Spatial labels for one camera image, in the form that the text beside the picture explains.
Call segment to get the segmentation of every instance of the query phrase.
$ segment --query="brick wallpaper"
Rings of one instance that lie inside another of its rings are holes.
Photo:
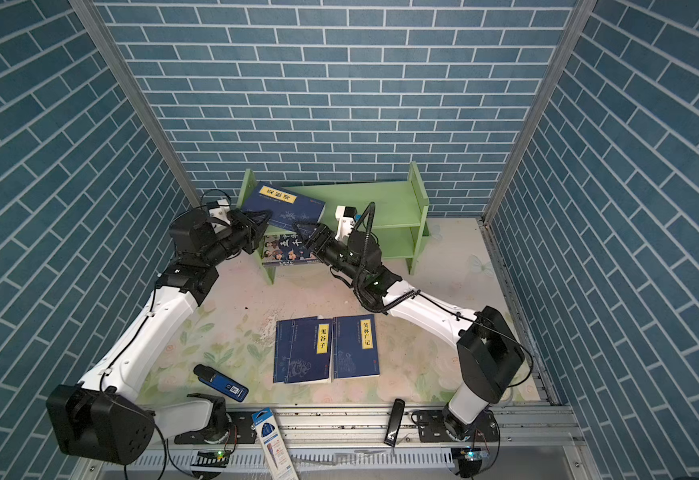
[[[0,478],[68,478],[46,396],[140,308],[182,202],[68,3],[0,3]]]
[[[484,209],[574,0],[98,2],[200,188],[404,180]]]
[[[604,478],[699,476],[699,0],[600,0],[496,217]]]

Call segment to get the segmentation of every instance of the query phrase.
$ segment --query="green shelf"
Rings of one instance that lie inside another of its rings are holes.
[[[246,170],[237,200],[238,207],[250,196],[257,183],[254,173],[250,169]],[[373,233],[379,238],[383,259],[405,258],[409,272],[413,274],[416,260],[429,239],[426,224],[429,197],[415,162],[411,162],[408,179],[405,181],[286,188],[324,201],[325,210],[320,221],[334,230],[338,224],[335,219],[336,206],[354,206],[362,211],[368,203],[375,202]],[[266,229],[266,235],[289,233],[292,232],[276,226]],[[258,259],[268,282],[273,283],[276,267],[265,267],[262,264],[262,252],[263,246],[260,246],[254,257]]]

